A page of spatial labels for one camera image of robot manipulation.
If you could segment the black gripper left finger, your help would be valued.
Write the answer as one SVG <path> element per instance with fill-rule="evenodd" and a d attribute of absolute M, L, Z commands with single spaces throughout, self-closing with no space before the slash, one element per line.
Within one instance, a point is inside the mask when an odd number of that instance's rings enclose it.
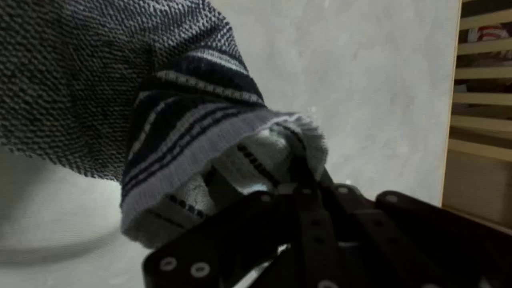
<path fill-rule="evenodd" d="M 299 288 L 288 224 L 293 200 L 256 192 L 152 251 L 142 263 L 146 288 L 235 288 L 253 269 L 267 267 L 248 288 Z"/>

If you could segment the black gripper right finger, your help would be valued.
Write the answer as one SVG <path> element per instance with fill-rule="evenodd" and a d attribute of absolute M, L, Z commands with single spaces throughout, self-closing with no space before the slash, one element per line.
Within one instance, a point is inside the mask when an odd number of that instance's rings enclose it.
<path fill-rule="evenodd" d="M 291 130 L 298 187 L 286 288 L 512 288 L 510 237 L 397 191 L 368 200 Z"/>

